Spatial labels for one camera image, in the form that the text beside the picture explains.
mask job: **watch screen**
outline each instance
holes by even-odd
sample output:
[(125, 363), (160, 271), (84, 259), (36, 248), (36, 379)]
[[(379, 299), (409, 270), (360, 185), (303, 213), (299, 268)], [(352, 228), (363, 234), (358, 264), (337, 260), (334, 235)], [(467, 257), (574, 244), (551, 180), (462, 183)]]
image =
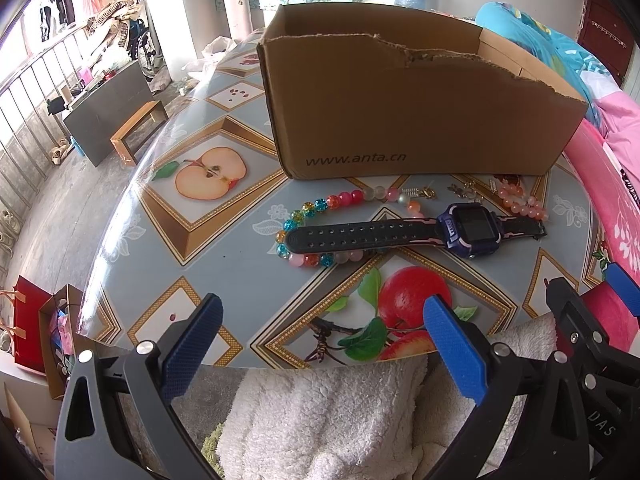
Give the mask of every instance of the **watch screen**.
[(484, 208), (457, 209), (455, 211), (467, 243), (495, 241), (497, 235)]

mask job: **silver bolt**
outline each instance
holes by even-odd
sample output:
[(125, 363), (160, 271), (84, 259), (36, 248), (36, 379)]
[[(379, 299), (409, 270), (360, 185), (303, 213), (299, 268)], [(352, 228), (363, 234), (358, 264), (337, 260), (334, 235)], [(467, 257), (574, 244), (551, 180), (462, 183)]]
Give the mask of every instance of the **silver bolt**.
[(78, 361), (81, 363), (88, 363), (93, 356), (94, 353), (91, 352), (91, 350), (82, 350), (78, 356)]
[(566, 354), (560, 351), (554, 352), (554, 359), (560, 364), (564, 364), (565, 362), (567, 362)]
[(596, 378), (593, 374), (586, 374), (584, 376), (584, 385), (588, 390), (593, 390), (596, 387)]
[(140, 355), (147, 355), (151, 353), (153, 349), (153, 341), (143, 341), (142, 343), (138, 343), (138, 346), (136, 346), (136, 352), (138, 352)]
[(500, 357), (507, 357), (511, 353), (511, 348), (509, 348), (504, 343), (496, 343), (494, 345), (494, 354)]

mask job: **blue gripper pad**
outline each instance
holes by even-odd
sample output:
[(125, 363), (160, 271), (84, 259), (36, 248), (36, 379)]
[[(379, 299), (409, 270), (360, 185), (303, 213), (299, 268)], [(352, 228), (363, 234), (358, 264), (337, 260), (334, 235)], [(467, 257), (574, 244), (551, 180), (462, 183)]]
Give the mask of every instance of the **blue gripper pad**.
[(189, 323), (180, 341), (164, 361), (162, 398), (169, 404), (187, 392), (204, 355), (222, 325), (222, 302), (215, 294)]
[(618, 264), (609, 264), (605, 281), (634, 316), (640, 316), (640, 288)]
[(424, 302), (422, 316), (424, 327), (460, 393), (480, 404), (488, 389), (486, 365), (454, 318), (455, 314), (440, 298), (431, 296)]

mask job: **orange bead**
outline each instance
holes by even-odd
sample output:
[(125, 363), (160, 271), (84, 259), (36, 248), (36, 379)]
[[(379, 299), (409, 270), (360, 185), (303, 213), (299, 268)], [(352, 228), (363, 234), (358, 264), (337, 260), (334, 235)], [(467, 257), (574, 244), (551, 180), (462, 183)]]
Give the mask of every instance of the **orange bead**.
[(305, 267), (315, 267), (320, 262), (320, 256), (317, 254), (305, 254)]
[(340, 199), (335, 195), (329, 195), (326, 198), (326, 204), (329, 206), (329, 209), (338, 209), (340, 207)]

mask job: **green leaf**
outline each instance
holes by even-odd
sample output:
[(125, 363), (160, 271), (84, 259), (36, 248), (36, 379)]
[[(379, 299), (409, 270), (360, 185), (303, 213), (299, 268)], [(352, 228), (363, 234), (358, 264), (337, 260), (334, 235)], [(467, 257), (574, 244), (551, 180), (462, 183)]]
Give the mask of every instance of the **green leaf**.
[(460, 321), (469, 321), (478, 310), (476, 306), (457, 306), (453, 309), (453, 313), (458, 316)]
[(180, 162), (177, 160), (172, 160), (171, 162), (166, 163), (162, 168), (159, 168), (156, 171), (156, 174), (151, 180), (155, 180), (156, 178), (168, 178), (175, 173), (175, 170), (180, 166)]
[(344, 353), (354, 361), (370, 361), (378, 356), (385, 347), (386, 326), (375, 317), (363, 330), (338, 341)]
[(348, 296), (338, 298), (331, 304), (331, 306), (327, 310), (325, 310), (325, 312), (338, 312), (339, 310), (344, 309), (347, 306), (348, 299)]
[(378, 293), (380, 292), (380, 271), (373, 267), (362, 279), (358, 286), (360, 297), (370, 303), (378, 312)]

